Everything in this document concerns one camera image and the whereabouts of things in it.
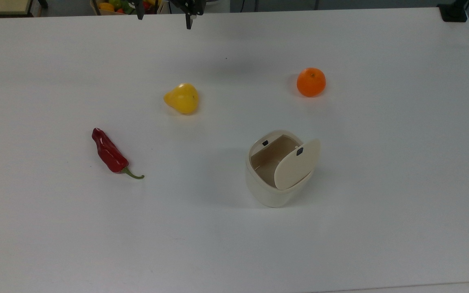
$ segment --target black stand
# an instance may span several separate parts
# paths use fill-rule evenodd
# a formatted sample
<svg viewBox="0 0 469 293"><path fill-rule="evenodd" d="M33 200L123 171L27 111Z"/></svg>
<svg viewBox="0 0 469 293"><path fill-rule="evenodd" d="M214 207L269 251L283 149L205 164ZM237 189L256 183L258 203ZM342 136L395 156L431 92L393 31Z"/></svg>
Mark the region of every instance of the black stand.
<svg viewBox="0 0 469 293"><path fill-rule="evenodd" d="M468 0L456 0L452 4L438 4L441 17L445 22L466 22L468 17L464 5Z"/></svg>

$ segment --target trash bin lid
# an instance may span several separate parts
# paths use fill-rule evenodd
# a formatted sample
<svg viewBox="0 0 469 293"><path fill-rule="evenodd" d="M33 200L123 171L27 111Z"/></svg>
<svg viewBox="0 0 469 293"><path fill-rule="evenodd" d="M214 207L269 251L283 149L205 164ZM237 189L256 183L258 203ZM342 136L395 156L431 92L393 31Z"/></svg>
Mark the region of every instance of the trash bin lid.
<svg viewBox="0 0 469 293"><path fill-rule="evenodd" d="M318 163L320 149L320 140L314 139L285 156L274 172L276 188L288 189L307 176Z"/></svg>

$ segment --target fruit basket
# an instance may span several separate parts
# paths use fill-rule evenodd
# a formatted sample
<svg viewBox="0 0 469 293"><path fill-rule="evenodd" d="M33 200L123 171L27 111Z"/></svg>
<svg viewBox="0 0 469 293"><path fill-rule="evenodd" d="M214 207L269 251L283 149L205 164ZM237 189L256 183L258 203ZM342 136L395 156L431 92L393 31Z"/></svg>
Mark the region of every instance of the fruit basket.
<svg viewBox="0 0 469 293"><path fill-rule="evenodd" d="M101 7L102 3L110 3L107 7ZM149 6L149 10L145 11L145 14L167 14L168 13L168 2L163 0L146 0L145 3ZM90 6L95 11L96 15L136 15L132 8L127 6L127 2L124 0L90 0Z"/></svg>

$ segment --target orange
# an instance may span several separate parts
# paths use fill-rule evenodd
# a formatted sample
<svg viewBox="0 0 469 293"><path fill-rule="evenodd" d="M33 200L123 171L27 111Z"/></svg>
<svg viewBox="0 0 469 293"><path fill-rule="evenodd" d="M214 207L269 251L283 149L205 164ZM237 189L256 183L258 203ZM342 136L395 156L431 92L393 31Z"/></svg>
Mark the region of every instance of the orange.
<svg viewBox="0 0 469 293"><path fill-rule="evenodd" d="M321 70L312 67L303 69L298 75L298 80L296 80L298 91L309 98L321 93L326 85L325 74Z"/></svg>

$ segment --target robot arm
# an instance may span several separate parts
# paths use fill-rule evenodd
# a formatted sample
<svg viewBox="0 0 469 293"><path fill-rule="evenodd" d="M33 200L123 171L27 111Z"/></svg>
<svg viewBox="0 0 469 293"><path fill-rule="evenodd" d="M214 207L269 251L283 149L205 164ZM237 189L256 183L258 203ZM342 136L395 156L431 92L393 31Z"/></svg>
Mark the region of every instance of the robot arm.
<svg viewBox="0 0 469 293"><path fill-rule="evenodd" d="M204 14L206 0L170 0L173 5L180 8L186 14L186 27L188 30L191 29L193 19L197 18L197 15ZM144 7L142 0L128 0L130 6L134 6L137 12L138 19L144 17Z"/></svg>

